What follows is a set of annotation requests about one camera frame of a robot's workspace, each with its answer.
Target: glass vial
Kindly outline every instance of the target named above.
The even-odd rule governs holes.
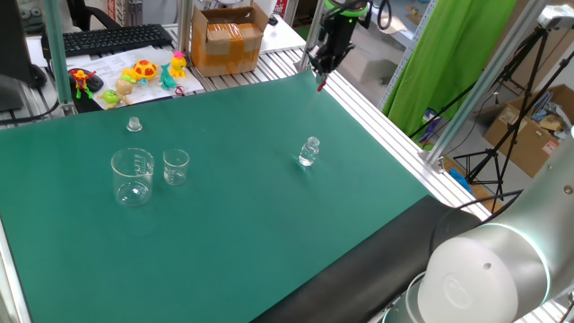
[[[303,145],[301,153],[299,154],[299,162],[301,165],[308,167],[315,162],[319,154],[319,140],[316,137],[307,139],[307,143]]]

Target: toy figure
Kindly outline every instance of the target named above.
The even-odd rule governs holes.
[[[123,101],[126,105],[132,104],[125,95],[119,94],[113,90],[104,91],[103,94],[98,95],[98,99],[103,99],[108,103],[104,109],[114,109],[120,101]]]
[[[86,75],[86,73],[83,72],[83,70],[72,71],[72,75],[74,76],[74,79],[75,79],[75,90],[76,90],[75,98],[76,99],[80,99],[82,97],[82,93],[80,92],[80,90],[84,90],[86,93],[88,93],[88,99],[91,100],[93,93],[88,88],[88,85],[86,84],[86,80],[88,80],[89,78],[92,78],[95,74],[96,74],[96,71],[93,71],[87,75]]]
[[[145,59],[135,63],[132,68],[125,68],[122,71],[122,75],[130,76],[141,85],[147,85],[157,74],[158,66]]]
[[[170,63],[161,66],[160,83],[161,88],[165,91],[175,89],[178,86],[178,84],[173,81],[173,77],[170,76],[171,72],[168,72],[168,67],[170,67]]]
[[[182,52],[174,52],[173,57],[171,58],[171,71],[170,75],[175,76],[176,78],[186,77],[186,72],[183,71],[183,68],[187,66],[186,58]]]
[[[122,95],[131,94],[134,89],[135,79],[127,74],[123,74],[116,81],[116,92]]]

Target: white wall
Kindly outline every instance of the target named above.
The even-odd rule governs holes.
[[[570,47],[566,49],[566,52],[564,52],[564,55],[562,56],[562,58],[558,63],[560,63],[562,59],[567,58],[572,53],[572,51],[574,51],[574,43],[572,43]],[[558,63],[552,68],[552,70],[550,70],[550,73],[548,73],[548,75],[544,77],[543,81],[540,82],[540,85],[538,85],[537,90],[542,89],[542,87],[546,84],[546,82],[550,80],[554,72],[556,72],[556,70],[559,67]],[[552,83],[552,86],[560,84],[566,84],[566,86],[574,90],[574,59],[570,61],[570,64],[566,66],[566,68],[562,71],[560,75],[558,75],[556,80]]]

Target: small glass beaker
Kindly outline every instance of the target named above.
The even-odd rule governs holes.
[[[187,178],[189,155],[181,149],[163,152],[163,177],[170,185],[181,185]]]
[[[152,196],[153,156],[143,149],[126,148],[111,158],[114,193],[119,203],[142,205]]]
[[[309,137],[303,145],[299,154],[299,163],[305,167],[311,166],[319,154],[319,140],[316,137]]]

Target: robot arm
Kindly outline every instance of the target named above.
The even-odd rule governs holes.
[[[384,323],[510,323],[571,289],[574,139],[490,223],[441,244]]]
[[[370,9],[371,0],[319,0],[329,9],[321,18],[317,46],[310,50],[309,61],[317,74],[319,91],[333,72],[354,48],[352,32],[359,20]]]

